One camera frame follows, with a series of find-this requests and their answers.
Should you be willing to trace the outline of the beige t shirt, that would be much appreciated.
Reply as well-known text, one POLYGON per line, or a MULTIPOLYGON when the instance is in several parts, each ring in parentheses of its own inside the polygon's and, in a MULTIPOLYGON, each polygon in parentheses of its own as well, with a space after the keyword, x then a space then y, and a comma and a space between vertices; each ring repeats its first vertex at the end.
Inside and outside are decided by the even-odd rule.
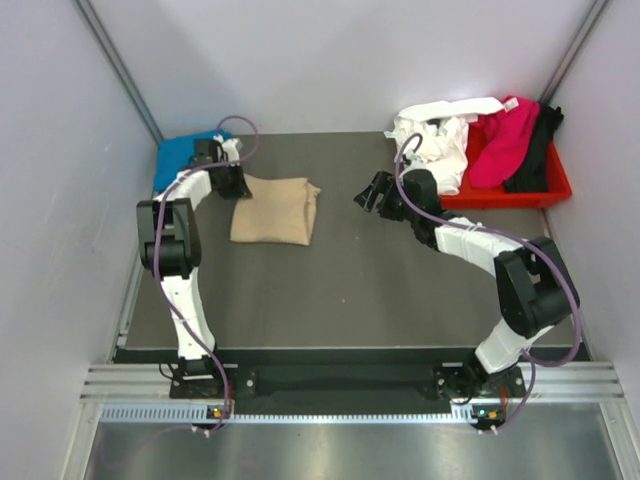
POLYGON ((230 240, 310 246, 321 189, 304 177, 244 179, 251 197, 236 202, 230 240))

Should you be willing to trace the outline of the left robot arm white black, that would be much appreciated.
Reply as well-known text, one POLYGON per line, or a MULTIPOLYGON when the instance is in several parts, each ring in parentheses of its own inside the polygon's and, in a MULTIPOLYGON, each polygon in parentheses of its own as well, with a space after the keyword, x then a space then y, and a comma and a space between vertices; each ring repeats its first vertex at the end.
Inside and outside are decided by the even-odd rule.
POLYGON ((167 188, 136 206, 140 261, 163 296, 178 341, 177 359, 170 363, 173 398, 231 400, 199 289, 202 244, 195 210, 213 192, 231 200, 250 195, 240 149, 235 138, 196 139, 191 159, 167 188))

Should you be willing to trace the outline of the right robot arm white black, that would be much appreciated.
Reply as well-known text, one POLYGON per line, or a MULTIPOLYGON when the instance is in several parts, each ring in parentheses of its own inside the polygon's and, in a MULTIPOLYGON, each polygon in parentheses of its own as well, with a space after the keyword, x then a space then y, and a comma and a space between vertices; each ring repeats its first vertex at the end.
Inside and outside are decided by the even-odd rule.
POLYGON ((354 198, 366 212, 410 224, 427 247, 457 257, 496 281, 500 319, 455 372, 439 381, 440 392, 464 405, 498 389, 521 358, 534 365, 559 367, 572 361, 581 343, 581 327, 562 359, 542 360, 530 349, 566 318, 574 318, 579 296, 553 240, 525 240, 488 228, 442 207, 436 181, 426 170, 401 177, 379 171, 354 198))

